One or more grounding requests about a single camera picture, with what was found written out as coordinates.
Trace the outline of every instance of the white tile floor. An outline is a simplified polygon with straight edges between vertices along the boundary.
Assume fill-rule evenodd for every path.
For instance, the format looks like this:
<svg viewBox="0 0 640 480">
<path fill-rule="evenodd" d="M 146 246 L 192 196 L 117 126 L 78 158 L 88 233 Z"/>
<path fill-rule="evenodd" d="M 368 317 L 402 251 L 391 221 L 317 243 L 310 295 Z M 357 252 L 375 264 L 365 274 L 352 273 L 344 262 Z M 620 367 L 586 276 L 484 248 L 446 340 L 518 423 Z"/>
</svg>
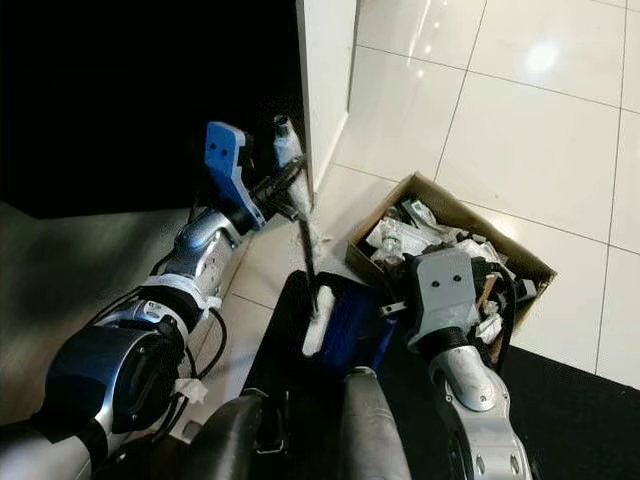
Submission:
<svg viewBox="0 0 640 480">
<path fill-rule="evenodd" d="M 515 345 L 640 388 L 640 0 L 362 0 L 357 43 L 323 269 L 346 272 L 349 233 L 420 170 L 558 271 Z M 301 265 L 295 226 L 252 239 L 224 305 L 251 341 L 194 418 L 239 391 Z"/>
</svg>

